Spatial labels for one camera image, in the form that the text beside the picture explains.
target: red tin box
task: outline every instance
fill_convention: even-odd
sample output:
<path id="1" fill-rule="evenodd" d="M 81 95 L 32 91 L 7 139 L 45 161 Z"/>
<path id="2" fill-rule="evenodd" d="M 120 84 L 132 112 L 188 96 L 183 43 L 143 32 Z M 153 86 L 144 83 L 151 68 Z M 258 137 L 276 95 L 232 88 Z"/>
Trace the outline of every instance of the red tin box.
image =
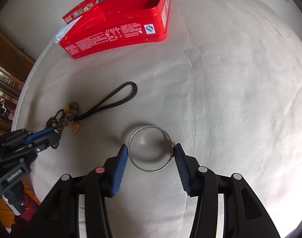
<path id="1" fill-rule="evenodd" d="M 72 58 L 166 38 L 169 0 L 95 1 L 86 0 L 64 16 L 66 19 L 73 11 L 87 6 L 87 3 L 93 4 L 89 10 L 81 13 L 82 17 L 59 43 Z"/>

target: bed sheet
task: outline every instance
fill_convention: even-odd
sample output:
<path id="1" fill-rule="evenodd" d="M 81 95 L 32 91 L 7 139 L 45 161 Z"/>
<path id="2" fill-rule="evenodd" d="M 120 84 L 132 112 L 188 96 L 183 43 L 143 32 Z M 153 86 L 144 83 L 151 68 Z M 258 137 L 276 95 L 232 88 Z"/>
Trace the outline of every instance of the bed sheet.
<path id="1" fill-rule="evenodd" d="M 241 173 L 285 237 L 302 219 L 302 43 L 258 0 L 176 0 L 166 40 L 72 60 L 50 43 L 22 91 L 13 129 L 39 131 L 72 101 L 85 112 L 126 81 L 130 102 L 66 128 L 31 181 L 43 200 L 62 174 L 87 174 L 143 124 L 158 125 L 216 174 Z M 125 96 L 130 88 L 118 97 Z M 129 161 L 107 200 L 117 237 L 188 237 L 196 198 L 172 161 L 145 173 Z M 222 210 L 218 235 L 222 236 Z"/>

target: white wall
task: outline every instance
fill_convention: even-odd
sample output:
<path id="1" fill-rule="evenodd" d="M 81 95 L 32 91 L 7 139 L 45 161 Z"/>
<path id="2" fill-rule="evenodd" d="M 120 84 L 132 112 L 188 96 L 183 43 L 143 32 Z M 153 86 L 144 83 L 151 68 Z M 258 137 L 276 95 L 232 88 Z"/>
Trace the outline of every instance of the white wall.
<path id="1" fill-rule="evenodd" d="M 62 16 L 83 0 L 9 0 L 0 12 L 0 30 L 37 59 L 65 25 Z M 302 14 L 290 0 L 261 0 L 285 20 L 302 41 Z"/>

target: gold pendant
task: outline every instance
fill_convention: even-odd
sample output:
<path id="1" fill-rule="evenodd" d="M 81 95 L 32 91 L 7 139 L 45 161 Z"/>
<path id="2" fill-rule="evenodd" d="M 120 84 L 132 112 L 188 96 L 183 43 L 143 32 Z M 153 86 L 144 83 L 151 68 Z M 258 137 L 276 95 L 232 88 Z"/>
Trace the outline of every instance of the gold pendant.
<path id="1" fill-rule="evenodd" d="M 74 132 L 77 132 L 80 127 L 81 126 L 77 122 L 72 121 L 72 128 Z"/>

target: metal ring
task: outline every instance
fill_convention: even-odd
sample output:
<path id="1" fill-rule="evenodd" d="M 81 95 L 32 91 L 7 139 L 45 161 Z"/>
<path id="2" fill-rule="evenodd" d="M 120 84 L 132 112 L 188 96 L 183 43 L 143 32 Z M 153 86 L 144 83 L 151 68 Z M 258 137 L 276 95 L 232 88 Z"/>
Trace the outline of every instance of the metal ring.
<path id="1" fill-rule="evenodd" d="M 133 161 L 133 159 L 132 159 L 132 157 L 131 157 L 131 155 L 130 155 L 130 144 L 131 144 L 132 138 L 133 138 L 134 135 L 136 135 L 139 131 L 141 131 L 141 130 L 143 130 L 143 129 L 147 129 L 147 128 L 155 128 L 155 129 L 158 129 L 158 130 L 162 131 L 163 133 L 165 133 L 166 136 L 169 138 L 169 140 L 170 140 L 170 142 L 171 142 L 171 147 L 172 147 L 172 153 L 171 153 L 171 155 L 170 155 L 169 160 L 165 163 L 164 166 L 162 166 L 162 167 L 160 167 L 160 168 L 158 168 L 158 169 L 155 169 L 155 170 L 147 170 L 147 169 L 141 168 L 140 166 L 138 166 L 138 165 Z M 148 173 L 150 173 L 150 172 L 157 172 L 157 171 L 162 170 L 164 167 L 166 167 L 166 166 L 169 164 L 169 162 L 171 162 L 172 158 L 174 157 L 174 153 L 173 153 L 173 147 L 174 147 L 174 146 L 175 146 L 174 142 L 172 141 L 171 137 L 169 136 L 169 134 L 167 134 L 167 132 L 166 132 L 165 130 L 163 130 L 163 129 L 161 129 L 160 127 L 155 126 L 155 125 L 146 125 L 146 126 L 143 126 L 143 127 L 139 128 L 139 129 L 137 129 L 137 130 L 131 135 L 131 137 L 130 137 L 130 139 L 129 139 L 129 141 L 128 141 L 128 157 L 129 157 L 131 163 L 133 163 L 133 165 L 134 165 L 136 168 L 138 168 L 138 169 L 140 169 L 140 170 L 142 170 L 142 171 L 144 171 L 144 172 L 148 172 Z"/>

